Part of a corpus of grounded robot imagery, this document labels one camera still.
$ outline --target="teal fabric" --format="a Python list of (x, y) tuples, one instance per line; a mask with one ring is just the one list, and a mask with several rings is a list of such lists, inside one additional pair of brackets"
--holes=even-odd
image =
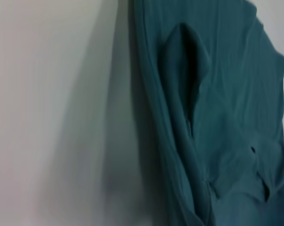
[(172, 226), (284, 225), (284, 56), (245, 0), (135, 0)]

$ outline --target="teal shirt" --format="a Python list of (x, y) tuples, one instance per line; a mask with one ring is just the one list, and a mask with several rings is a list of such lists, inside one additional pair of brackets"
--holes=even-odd
[(256, 8), (136, 0), (135, 16), (171, 225), (284, 225), (284, 56)]

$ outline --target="hanging garment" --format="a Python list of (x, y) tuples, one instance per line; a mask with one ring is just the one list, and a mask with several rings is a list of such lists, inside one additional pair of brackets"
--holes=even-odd
[(136, 0), (172, 226), (284, 225), (284, 56), (245, 0)]

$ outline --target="wrinkled fabric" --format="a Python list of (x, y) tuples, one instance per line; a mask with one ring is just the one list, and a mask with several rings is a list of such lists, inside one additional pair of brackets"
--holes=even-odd
[(284, 225), (284, 56), (244, 0), (136, 0), (172, 226)]

